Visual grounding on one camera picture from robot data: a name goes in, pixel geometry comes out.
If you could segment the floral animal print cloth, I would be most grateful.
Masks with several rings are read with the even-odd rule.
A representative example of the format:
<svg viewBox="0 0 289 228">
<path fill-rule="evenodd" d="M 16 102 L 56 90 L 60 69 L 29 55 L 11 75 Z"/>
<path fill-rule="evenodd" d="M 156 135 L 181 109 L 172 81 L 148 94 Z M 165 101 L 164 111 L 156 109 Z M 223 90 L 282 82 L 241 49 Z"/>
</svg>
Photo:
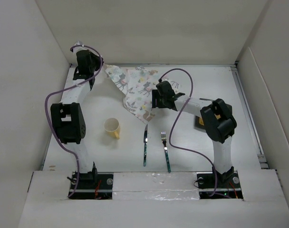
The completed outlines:
<svg viewBox="0 0 289 228">
<path fill-rule="evenodd" d="M 142 66 L 126 68 L 104 65 L 104 72 L 124 94 L 123 105 L 126 110 L 147 124 L 155 117 L 152 108 L 152 90 L 156 89 L 160 73 Z"/>
</svg>

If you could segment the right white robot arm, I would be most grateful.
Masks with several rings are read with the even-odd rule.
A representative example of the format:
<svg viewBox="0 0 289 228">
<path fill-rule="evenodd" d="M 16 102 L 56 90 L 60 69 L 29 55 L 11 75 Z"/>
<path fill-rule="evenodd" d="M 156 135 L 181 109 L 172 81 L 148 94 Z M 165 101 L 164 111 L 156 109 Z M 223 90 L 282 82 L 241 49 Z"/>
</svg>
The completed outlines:
<svg viewBox="0 0 289 228">
<path fill-rule="evenodd" d="M 232 107 L 218 98 L 204 100 L 189 97 L 184 93 L 175 93 L 168 81 L 159 80 L 152 91 L 152 108 L 168 108 L 199 117 L 203 127 L 213 143 L 214 170 L 212 181 L 217 187 L 223 187 L 233 175 L 231 162 L 231 142 L 237 122 Z"/>
</svg>

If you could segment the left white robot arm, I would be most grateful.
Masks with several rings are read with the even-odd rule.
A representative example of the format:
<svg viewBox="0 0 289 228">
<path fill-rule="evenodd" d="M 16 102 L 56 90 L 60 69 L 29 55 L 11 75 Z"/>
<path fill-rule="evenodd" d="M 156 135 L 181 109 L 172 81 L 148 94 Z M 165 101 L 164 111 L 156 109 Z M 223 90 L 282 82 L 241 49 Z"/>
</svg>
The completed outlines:
<svg viewBox="0 0 289 228">
<path fill-rule="evenodd" d="M 50 108 L 51 123 L 56 138 L 76 159 L 76 176 L 71 178 L 71 181 L 75 183 L 81 181 L 90 189 L 98 184 L 98 176 L 95 163 L 89 159 L 83 142 L 87 129 L 81 104 L 92 91 L 95 77 L 103 66 L 103 58 L 93 51 L 89 46 L 84 45 L 74 45 L 71 48 L 71 52 L 77 58 L 72 86 L 67 89 L 61 101 L 52 104 Z"/>
</svg>

